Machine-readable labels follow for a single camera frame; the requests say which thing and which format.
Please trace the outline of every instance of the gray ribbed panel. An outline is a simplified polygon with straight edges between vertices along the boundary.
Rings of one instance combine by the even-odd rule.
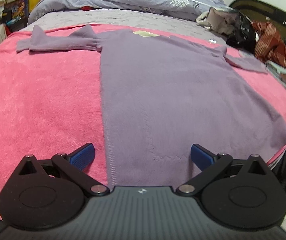
[[[169,187],[115,187],[95,197],[70,223],[47,231],[7,228],[0,240],[286,240],[280,228],[239,232],[210,220],[193,198],[179,197]]]

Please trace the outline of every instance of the white logo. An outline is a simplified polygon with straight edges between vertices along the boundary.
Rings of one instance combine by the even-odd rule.
[[[138,193],[140,193],[140,194],[145,194],[147,192],[147,190],[145,189],[145,188],[141,188],[139,191],[138,191]]]

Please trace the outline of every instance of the silver bolt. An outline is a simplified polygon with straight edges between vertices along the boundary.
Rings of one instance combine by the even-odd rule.
[[[104,185],[94,185],[91,187],[91,191],[98,194],[104,193],[105,191],[107,191],[107,187],[105,187]]]
[[[183,193],[191,193],[194,190],[195,190],[195,188],[192,185],[183,184],[183,185],[179,186],[179,191],[183,192]]]

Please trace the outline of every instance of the plaid fabric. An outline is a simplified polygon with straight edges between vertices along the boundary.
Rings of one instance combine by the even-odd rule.
[[[260,36],[254,49],[255,57],[263,63],[271,60],[286,69],[286,45],[275,26],[270,22],[256,21],[252,26]]]

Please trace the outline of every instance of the purple long-sleeve garment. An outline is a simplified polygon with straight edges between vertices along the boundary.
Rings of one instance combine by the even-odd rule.
[[[262,64],[227,56],[224,47],[131,30],[95,34],[88,25],[69,37],[36,27],[18,43],[23,49],[101,50],[109,186],[177,187],[199,172],[189,157],[193,143],[265,161],[286,144],[286,122],[231,67],[265,72]]]

